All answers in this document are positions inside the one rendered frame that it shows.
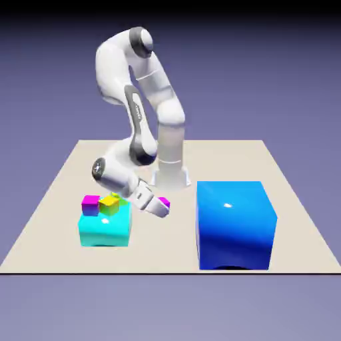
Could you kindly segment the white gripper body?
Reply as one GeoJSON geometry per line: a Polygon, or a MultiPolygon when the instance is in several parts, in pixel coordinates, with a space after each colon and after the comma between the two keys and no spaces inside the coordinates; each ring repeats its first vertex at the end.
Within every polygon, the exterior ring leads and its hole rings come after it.
{"type": "Polygon", "coordinates": [[[153,196],[151,201],[147,204],[145,210],[157,217],[164,218],[169,214],[170,208],[165,206],[158,197],[153,196]]]}

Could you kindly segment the small green cube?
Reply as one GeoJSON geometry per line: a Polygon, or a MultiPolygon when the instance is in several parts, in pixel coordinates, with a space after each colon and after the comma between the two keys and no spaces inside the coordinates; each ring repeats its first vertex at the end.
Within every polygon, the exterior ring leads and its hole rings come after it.
{"type": "Polygon", "coordinates": [[[128,203],[129,203],[123,197],[121,197],[118,193],[112,192],[111,196],[119,200],[120,206],[128,205],[128,203]]]}

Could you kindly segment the small yellow cube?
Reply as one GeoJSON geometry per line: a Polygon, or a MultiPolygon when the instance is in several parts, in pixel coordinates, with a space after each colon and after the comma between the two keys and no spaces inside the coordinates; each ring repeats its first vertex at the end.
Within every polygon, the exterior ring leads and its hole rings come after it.
{"type": "Polygon", "coordinates": [[[119,211],[119,198],[111,195],[99,200],[99,211],[107,216],[112,216],[119,211]]]}

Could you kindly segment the large cyan box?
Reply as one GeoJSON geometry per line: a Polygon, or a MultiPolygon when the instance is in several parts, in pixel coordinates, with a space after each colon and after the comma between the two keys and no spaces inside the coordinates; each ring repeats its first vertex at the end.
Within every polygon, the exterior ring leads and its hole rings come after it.
{"type": "Polygon", "coordinates": [[[101,212],[97,216],[81,214],[78,221],[81,246],[126,247],[129,245],[131,225],[130,203],[121,206],[112,216],[101,212]]]}

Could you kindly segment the large blue box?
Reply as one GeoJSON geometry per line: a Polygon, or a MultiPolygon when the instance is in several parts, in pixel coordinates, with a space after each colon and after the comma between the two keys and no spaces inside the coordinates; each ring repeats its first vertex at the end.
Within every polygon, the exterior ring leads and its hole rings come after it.
{"type": "Polygon", "coordinates": [[[267,270],[277,215],[260,181],[196,183],[196,246],[201,270],[267,270]]]}

